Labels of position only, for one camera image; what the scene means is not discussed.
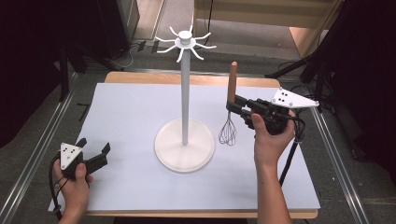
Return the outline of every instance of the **round white base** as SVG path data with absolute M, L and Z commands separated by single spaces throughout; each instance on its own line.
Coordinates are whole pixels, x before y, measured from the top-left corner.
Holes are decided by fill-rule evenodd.
M 182 143 L 182 120 L 166 123 L 155 138 L 158 159 L 169 169 L 187 173 L 206 165 L 215 151 L 213 133 L 201 121 L 189 120 L 189 141 Z

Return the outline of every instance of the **whisk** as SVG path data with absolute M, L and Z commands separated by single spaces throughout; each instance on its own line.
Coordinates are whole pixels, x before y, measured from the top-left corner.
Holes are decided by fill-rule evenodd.
M 235 102 L 236 66 L 237 62 L 231 63 L 227 94 L 227 101 L 229 103 Z M 228 111 L 227 120 L 219 133 L 219 142 L 221 144 L 227 144 L 228 146 L 233 146 L 236 142 L 236 128 L 233 125 L 233 121 L 231 120 L 231 111 Z

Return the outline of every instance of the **black curtain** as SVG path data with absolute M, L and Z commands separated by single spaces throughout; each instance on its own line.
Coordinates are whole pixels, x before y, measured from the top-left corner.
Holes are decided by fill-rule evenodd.
M 10 142 L 60 81 L 58 44 L 42 1 L 0 3 L 0 147 Z
M 326 59 L 334 72 L 328 79 L 362 131 L 352 141 L 393 176 L 396 176 L 395 11 L 392 0 L 355 1 Z

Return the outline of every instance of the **white pole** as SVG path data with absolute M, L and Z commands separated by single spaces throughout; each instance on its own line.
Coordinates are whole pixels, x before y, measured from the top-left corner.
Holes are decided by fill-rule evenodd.
M 189 98 L 190 98 L 190 60 L 191 50 L 182 50 L 181 56 L 181 126 L 183 145 L 189 143 Z

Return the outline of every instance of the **wire whisk head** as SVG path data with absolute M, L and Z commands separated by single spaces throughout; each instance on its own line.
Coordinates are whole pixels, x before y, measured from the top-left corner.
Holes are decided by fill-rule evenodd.
M 228 112 L 228 118 L 219 133 L 219 142 L 221 144 L 227 144 L 233 146 L 236 142 L 236 128 L 231 120 L 231 113 Z

